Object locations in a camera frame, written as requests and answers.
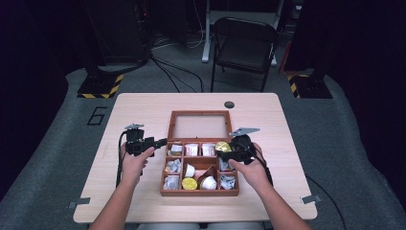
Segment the hazard tape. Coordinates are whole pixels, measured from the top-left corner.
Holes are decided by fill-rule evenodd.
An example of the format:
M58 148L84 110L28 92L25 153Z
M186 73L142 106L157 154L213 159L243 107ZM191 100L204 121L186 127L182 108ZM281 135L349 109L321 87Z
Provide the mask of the hazard tape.
M95 99L95 98L113 98L116 92L119 90L120 83L122 82L123 75L119 75L114 82L113 87L111 88L108 94L78 94L78 98L87 98L87 99Z
M299 75L300 77L308 77L308 75ZM287 79L289 80L289 84L290 84L290 89L292 90L293 96L295 98L301 98L301 95L299 95L298 92L298 87L296 86L295 81L293 81L293 77L294 76L287 76Z

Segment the white cup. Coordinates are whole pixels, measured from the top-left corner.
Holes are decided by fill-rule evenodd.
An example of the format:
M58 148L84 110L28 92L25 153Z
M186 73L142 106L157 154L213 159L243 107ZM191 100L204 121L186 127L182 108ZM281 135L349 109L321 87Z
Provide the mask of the white cup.
M217 182L212 175L206 177L200 184L200 189L202 190L215 190L216 188Z
M204 156L214 156L215 143L203 143L202 152Z
M194 176L194 166L188 164L186 167L185 177L193 177Z
M187 156L197 156L198 152L198 144L186 144L185 149L186 149L186 155Z

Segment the black device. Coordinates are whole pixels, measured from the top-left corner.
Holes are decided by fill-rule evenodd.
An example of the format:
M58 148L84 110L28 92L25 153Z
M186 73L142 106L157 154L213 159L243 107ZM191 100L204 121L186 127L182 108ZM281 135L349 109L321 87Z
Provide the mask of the black device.
M269 171L269 168L266 166L265 159L260 159L257 157L257 149L255 148L254 144L251 141L251 138L247 135L247 133L258 131L259 128L239 128L237 131L230 133L231 136L234 138L231 140L229 144L231 151L222 151L222 150L215 150L215 154L217 157L221 158L224 162L229 161L230 159L234 159L238 162L244 162L244 165L251 164L254 160L252 158L256 158L262 164L263 168L265 169L266 176L268 177L269 183L273 185L272 175Z
M147 137L144 139L144 131L139 129L139 127L143 126L144 125L133 124L125 128L127 129L125 150L131 155L137 156L150 147L159 149L167 144L167 138L158 141L155 141L154 137Z
M121 146L122 146L122 139L123 136L126 135L126 142L125 142L125 151L128 152L130 155L138 156L140 155L143 151L154 147L154 149L159 149L162 146L165 146L167 144L167 138L160 139L158 141L155 141L154 137L147 137L144 139L144 131L140 129L140 127L143 127L144 125L135 125L132 124L130 126L127 126L120 136L119 140L119 167L117 169L117 180L116 180L116 187L120 184L120 181L122 179L122 170L123 170L123 160L124 157L121 156Z

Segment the black chair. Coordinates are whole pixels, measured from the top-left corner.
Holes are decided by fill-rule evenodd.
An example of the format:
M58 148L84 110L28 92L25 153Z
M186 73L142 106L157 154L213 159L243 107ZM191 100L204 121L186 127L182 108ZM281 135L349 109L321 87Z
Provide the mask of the black chair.
M214 23L214 60L212 87L214 89L215 67L221 66L262 74L263 88L277 47L278 33L268 24L222 17Z

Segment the dark circle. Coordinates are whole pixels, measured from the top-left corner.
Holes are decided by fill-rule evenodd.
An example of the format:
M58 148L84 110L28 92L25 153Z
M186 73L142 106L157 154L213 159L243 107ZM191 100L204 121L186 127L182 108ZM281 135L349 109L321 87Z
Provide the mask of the dark circle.
M234 108L235 104L234 104L233 102L226 102L226 103L224 104L224 106L225 106L226 108Z

